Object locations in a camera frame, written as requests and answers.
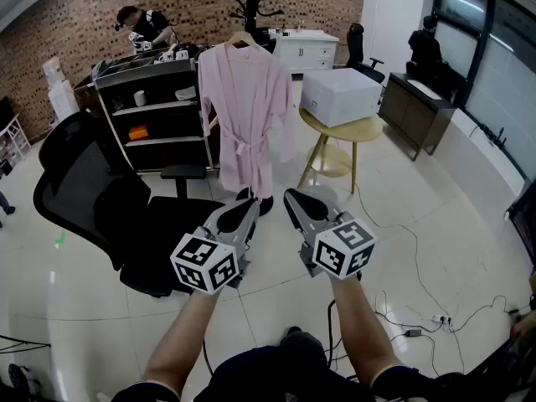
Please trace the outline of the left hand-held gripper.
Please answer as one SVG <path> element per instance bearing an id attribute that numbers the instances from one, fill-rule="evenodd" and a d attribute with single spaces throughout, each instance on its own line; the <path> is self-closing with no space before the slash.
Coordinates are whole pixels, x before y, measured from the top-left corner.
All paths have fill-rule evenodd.
<path id="1" fill-rule="evenodd" d="M 216 209 L 192 234 L 185 234 L 170 260 L 181 283 L 213 295 L 231 286 L 236 289 L 249 261 L 245 252 L 260 216 L 252 198 L 235 200 Z"/>

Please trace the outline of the pink robe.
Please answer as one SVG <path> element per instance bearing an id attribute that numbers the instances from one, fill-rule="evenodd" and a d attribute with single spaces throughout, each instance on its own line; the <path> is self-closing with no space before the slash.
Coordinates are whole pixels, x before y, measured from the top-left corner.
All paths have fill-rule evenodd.
<path id="1" fill-rule="evenodd" d="M 198 90 L 204 134 L 215 111 L 220 129 L 219 181 L 238 193 L 272 195 L 269 130 L 282 126 L 280 160 L 296 154 L 293 84 L 289 69 L 262 47 L 218 44 L 198 57 Z"/>

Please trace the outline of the wooden clothes hanger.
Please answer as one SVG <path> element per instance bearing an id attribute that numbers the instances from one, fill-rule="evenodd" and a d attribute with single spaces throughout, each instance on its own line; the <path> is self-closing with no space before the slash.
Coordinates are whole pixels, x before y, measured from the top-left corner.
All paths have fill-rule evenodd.
<path id="1" fill-rule="evenodd" d="M 255 42 L 249 33 L 243 30 L 234 33 L 224 42 L 224 50 L 227 55 L 247 58 L 253 55 L 269 54 L 265 48 Z"/>

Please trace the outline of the person's left forearm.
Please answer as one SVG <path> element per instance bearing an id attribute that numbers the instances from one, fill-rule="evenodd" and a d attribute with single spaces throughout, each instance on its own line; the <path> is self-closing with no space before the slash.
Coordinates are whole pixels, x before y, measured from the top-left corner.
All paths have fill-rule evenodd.
<path id="1" fill-rule="evenodd" d="M 143 378 L 163 383 L 182 395 L 201 353 L 219 293 L 194 291 L 150 357 Z"/>

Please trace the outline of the person's right forearm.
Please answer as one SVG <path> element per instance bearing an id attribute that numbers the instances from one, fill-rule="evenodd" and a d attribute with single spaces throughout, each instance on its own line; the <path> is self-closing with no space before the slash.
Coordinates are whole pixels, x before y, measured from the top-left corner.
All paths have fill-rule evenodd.
<path id="1" fill-rule="evenodd" d="M 360 281 L 330 278 L 343 346 L 360 383 L 372 386 L 385 370 L 399 364 L 387 332 L 369 305 Z"/>

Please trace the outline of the black mesh office chair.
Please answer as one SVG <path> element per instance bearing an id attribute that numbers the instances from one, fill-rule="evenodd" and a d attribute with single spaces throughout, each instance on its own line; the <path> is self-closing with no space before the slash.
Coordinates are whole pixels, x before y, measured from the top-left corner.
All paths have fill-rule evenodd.
<path id="1" fill-rule="evenodd" d="M 132 290 L 153 297 L 192 293 L 178 279 L 170 255 L 221 202 L 186 193 L 152 195 L 127 163 L 108 122 L 87 111 L 50 132 L 39 161 L 44 173 L 33 204 L 43 218 L 106 253 Z"/>

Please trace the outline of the large white box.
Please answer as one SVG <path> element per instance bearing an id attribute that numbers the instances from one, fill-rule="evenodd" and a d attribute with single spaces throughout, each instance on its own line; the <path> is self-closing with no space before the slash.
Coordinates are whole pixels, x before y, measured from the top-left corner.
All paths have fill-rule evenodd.
<path id="1" fill-rule="evenodd" d="M 354 69 L 310 70 L 303 75 L 300 107 L 327 127 L 371 117 L 382 85 Z"/>

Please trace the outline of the dark low cabinet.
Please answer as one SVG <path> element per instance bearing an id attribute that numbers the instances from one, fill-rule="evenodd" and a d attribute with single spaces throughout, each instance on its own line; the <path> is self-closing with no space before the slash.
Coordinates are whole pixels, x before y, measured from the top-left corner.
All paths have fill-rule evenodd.
<path id="1" fill-rule="evenodd" d="M 455 106 L 442 97 L 432 100 L 408 82 L 411 76 L 391 73 L 379 108 L 383 119 L 414 152 L 432 155 L 455 113 Z"/>

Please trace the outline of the person's dark clothing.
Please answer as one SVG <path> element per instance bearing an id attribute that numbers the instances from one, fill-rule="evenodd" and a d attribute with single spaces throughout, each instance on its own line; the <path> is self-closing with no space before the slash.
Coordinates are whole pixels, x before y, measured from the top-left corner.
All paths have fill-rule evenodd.
<path id="1" fill-rule="evenodd" d="M 454 387 L 395 365 L 371 386 L 327 366 L 320 342 L 294 327 L 279 344 L 254 348 L 218 366 L 193 402 L 468 402 Z"/>

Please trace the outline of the white cabinet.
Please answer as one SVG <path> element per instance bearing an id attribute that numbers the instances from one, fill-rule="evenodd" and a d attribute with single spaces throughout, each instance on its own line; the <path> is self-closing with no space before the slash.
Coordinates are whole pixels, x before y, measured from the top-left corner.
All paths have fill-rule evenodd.
<path id="1" fill-rule="evenodd" d="M 276 41 L 273 51 L 292 74 L 307 70 L 331 70 L 339 39 L 323 30 L 280 29 L 268 30 Z M 290 33 L 282 37 L 282 32 Z"/>

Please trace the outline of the white tray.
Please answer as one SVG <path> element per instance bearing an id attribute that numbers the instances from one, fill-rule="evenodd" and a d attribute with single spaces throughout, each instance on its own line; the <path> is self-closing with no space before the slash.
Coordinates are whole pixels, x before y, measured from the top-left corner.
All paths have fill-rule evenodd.
<path id="1" fill-rule="evenodd" d="M 429 88 L 427 85 L 422 84 L 418 80 L 408 79 L 408 82 L 432 100 L 439 101 L 442 99 L 440 95 L 435 93 L 431 88 Z"/>

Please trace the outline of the metal shelf cart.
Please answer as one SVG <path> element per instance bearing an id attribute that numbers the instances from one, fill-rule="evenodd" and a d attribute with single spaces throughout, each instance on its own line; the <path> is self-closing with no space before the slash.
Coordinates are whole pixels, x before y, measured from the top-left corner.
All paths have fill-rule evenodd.
<path id="1" fill-rule="evenodd" d="M 204 135 L 195 59 L 160 63 L 158 51 L 119 60 L 94 80 L 116 141 L 139 173 L 172 165 L 219 167 L 219 140 Z M 177 100 L 175 91 L 194 86 L 194 100 Z M 137 107 L 134 94 L 144 90 L 147 104 Z M 146 125 L 148 139 L 131 141 L 131 127 Z"/>

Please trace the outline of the wooden desk with black legs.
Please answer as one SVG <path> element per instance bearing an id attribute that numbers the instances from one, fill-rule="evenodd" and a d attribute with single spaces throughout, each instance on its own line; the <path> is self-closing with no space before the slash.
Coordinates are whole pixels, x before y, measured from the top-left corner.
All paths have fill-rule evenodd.
<path id="1" fill-rule="evenodd" d="M 0 334 L 0 354 L 24 353 L 41 348 L 51 348 L 51 344 L 33 342 Z"/>

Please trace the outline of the small white desk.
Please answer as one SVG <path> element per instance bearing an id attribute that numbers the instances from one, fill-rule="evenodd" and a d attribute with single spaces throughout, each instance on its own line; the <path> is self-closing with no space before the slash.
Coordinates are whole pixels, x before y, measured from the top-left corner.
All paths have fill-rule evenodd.
<path id="1" fill-rule="evenodd" d="M 26 158 L 31 145 L 16 115 L 0 131 L 0 177 L 7 176 Z"/>

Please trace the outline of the black round stool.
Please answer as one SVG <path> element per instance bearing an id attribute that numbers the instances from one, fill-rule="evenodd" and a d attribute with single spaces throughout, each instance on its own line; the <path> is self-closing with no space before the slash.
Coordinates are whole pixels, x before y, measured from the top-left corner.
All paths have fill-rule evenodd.
<path id="1" fill-rule="evenodd" d="M 8 377 L 12 383 L 12 387 L 28 401 L 28 397 L 31 395 L 28 369 L 24 366 L 11 363 L 8 365 Z"/>

